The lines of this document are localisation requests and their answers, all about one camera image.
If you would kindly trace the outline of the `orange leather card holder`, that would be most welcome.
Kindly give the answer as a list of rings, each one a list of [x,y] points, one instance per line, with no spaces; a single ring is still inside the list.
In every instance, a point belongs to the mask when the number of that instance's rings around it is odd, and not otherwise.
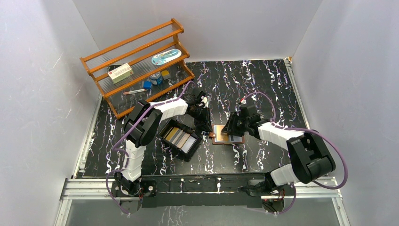
[[[209,133],[209,137],[212,138],[212,144],[214,145],[233,145],[245,143],[244,137],[237,137],[222,133],[224,125],[213,125],[213,131]]]

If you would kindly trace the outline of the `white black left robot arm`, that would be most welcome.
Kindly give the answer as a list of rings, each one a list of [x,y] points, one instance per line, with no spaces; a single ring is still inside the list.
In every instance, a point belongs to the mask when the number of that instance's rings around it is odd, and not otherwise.
[[[141,166],[146,146],[155,138],[160,122],[175,116],[189,115],[194,119],[199,132],[212,132],[208,97],[205,92],[195,89],[160,102],[140,100],[129,114],[124,125],[127,166],[122,172],[126,179],[122,190],[129,196],[140,192]]]

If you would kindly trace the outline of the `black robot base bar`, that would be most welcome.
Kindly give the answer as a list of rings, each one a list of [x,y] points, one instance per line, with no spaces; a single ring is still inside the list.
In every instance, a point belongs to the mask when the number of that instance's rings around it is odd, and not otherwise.
[[[268,187],[267,173],[142,176],[128,182],[117,173],[111,194],[123,201],[138,201],[139,207],[244,206],[261,208],[266,199],[284,197],[287,185]]]

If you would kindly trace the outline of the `white card with black stripe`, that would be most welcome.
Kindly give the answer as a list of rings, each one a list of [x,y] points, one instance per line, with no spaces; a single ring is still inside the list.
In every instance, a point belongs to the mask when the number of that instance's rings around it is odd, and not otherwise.
[[[231,144],[238,144],[244,142],[244,137],[238,137],[233,135],[228,135],[227,137],[228,137],[228,143]]]

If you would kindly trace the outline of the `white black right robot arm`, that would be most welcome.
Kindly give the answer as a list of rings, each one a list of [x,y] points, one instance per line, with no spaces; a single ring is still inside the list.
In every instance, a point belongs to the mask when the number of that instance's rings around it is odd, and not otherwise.
[[[288,151],[290,163],[266,174],[265,190],[271,195],[277,195],[286,184],[307,184],[336,169],[335,161],[320,136],[281,129],[271,120],[262,118],[254,105],[242,106],[238,112],[232,112],[222,132],[237,137],[248,133]]]

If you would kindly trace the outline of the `gold yellow VIP card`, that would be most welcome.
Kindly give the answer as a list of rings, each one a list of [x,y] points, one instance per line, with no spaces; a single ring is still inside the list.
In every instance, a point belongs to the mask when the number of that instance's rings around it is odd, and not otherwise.
[[[215,143],[228,143],[228,135],[223,133],[224,125],[214,125],[214,142]]]

